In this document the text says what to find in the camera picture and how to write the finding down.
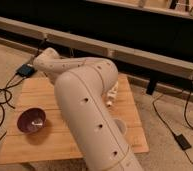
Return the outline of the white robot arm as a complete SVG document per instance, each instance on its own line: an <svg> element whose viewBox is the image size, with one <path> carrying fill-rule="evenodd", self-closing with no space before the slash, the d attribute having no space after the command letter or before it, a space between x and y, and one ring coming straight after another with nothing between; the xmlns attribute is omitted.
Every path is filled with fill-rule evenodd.
<svg viewBox="0 0 193 171"><path fill-rule="evenodd" d="M90 171L143 171L102 99L118 80L112 61L63 59L56 50L47 48L33 65L54 85L62 117Z"/></svg>

